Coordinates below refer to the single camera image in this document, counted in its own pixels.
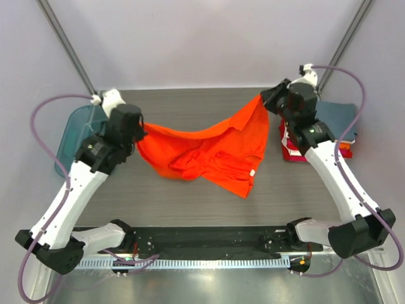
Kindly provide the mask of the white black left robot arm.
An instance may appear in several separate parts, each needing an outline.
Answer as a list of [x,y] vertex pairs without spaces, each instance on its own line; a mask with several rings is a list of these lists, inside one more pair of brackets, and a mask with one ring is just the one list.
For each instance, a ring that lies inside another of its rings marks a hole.
[[134,230],[121,220],[86,231],[73,229],[93,194],[145,136],[138,106],[120,104],[112,109],[104,131],[82,141],[69,178],[47,212],[31,230],[20,230],[16,242],[61,275],[71,272],[87,255],[113,248],[129,250]]

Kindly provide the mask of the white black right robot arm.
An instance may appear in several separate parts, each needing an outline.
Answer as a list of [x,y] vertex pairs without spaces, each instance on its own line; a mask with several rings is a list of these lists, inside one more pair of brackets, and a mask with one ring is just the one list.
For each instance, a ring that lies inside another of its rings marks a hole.
[[311,218],[288,223],[293,240],[331,247],[349,258],[384,244],[396,217],[381,210],[350,171],[327,125],[316,117],[317,96],[311,84],[285,79],[260,94],[264,107],[285,122],[288,135],[316,170],[339,211],[341,222],[329,224]]

